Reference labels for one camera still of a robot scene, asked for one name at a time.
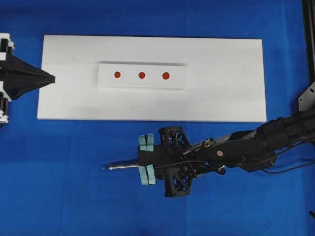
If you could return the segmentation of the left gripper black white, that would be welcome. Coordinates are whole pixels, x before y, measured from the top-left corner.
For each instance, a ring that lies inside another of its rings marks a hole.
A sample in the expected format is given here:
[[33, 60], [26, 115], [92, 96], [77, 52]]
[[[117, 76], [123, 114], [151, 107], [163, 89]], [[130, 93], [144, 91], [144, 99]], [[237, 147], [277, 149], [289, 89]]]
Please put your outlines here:
[[55, 83], [55, 76], [11, 55], [15, 44], [9, 33], [0, 34], [0, 67], [22, 75], [38, 76], [49, 80], [0, 80], [0, 127], [9, 122], [8, 103], [25, 93]]

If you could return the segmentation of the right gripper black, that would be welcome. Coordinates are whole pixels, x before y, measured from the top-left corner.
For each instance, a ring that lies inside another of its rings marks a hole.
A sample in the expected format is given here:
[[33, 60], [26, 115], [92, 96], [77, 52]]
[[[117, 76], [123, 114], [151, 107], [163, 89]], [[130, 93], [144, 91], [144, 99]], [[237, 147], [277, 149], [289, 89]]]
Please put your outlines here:
[[213, 138], [192, 145], [181, 126], [166, 126], [158, 132], [159, 145], [154, 144], [153, 134], [138, 137], [137, 168], [142, 185], [163, 180], [165, 197], [183, 197], [190, 194], [195, 178], [209, 172], [226, 173], [223, 164], [212, 164], [197, 153], [215, 144]]

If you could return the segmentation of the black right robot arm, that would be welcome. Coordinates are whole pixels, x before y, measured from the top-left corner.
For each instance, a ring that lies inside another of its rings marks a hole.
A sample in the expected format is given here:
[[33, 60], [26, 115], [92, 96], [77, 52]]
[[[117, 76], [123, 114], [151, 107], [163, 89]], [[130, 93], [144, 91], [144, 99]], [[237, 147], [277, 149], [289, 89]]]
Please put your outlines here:
[[166, 197], [187, 196], [192, 181], [203, 174], [224, 175], [226, 168], [247, 172], [264, 170], [277, 156], [296, 145], [315, 139], [314, 110], [278, 118], [255, 130], [239, 131], [224, 137], [208, 138], [192, 145], [180, 126], [159, 130], [160, 144], [152, 134], [139, 137], [138, 171], [143, 185], [163, 180]]

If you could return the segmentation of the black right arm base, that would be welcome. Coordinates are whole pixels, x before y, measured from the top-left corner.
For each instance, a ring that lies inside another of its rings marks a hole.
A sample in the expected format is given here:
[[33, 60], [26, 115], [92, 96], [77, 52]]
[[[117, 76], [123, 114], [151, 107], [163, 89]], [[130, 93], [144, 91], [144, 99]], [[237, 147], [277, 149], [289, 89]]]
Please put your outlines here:
[[313, 82], [298, 98], [300, 112], [315, 108], [315, 82]]

